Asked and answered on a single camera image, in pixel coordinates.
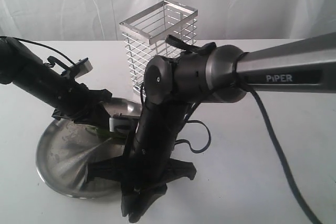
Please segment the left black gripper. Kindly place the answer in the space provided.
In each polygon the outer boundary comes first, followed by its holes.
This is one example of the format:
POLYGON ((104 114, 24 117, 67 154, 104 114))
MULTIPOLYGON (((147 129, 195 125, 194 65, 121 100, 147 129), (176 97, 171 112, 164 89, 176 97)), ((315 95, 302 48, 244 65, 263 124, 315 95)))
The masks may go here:
POLYGON ((101 102, 110 102, 111 98, 112 93, 107 89, 90 90, 79 84, 58 97, 51 116, 108 130, 110 114, 101 102))

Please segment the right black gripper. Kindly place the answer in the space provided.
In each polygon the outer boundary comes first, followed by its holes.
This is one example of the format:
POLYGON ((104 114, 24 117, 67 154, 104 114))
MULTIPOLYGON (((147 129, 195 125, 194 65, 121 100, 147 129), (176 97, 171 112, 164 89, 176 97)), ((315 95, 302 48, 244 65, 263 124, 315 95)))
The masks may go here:
POLYGON ((193 163, 172 159, 171 150, 128 152, 122 156, 88 163, 85 182, 102 178, 121 183, 122 208, 149 208, 167 191, 167 182, 187 177, 193 180, 193 163))

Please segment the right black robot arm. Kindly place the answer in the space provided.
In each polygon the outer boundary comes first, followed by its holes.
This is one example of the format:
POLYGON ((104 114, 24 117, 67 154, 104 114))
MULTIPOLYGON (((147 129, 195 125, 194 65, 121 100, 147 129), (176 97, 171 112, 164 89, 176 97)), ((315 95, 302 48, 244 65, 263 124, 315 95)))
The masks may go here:
POLYGON ((193 46, 171 35, 166 42, 181 54, 157 55, 147 64, 146 97, 123 154, 87 166, 88 180, 121 184, 124 211, 150 205, 169 182, 194 179, 195 166, 172 159, 171 153, 200 104, 235 103, 258 91, 335 92, 335 33, 253 52, 214 42, 193 46))

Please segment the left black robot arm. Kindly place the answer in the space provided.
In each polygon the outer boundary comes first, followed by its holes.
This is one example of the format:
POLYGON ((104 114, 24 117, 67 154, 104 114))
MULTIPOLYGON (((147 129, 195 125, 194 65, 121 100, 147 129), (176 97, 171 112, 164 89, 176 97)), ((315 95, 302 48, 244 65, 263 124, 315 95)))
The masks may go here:
POLYGON ((50 56, 43 62, 18 39, 1 39, 1 84, 14 84, 47 103, 55 110, 56 120, 67 119, 109 129, 110 114, 104 104, 112 93, 106 89, 90 90, 76 78, 92 70, 88 58, 67 66, 50 56))

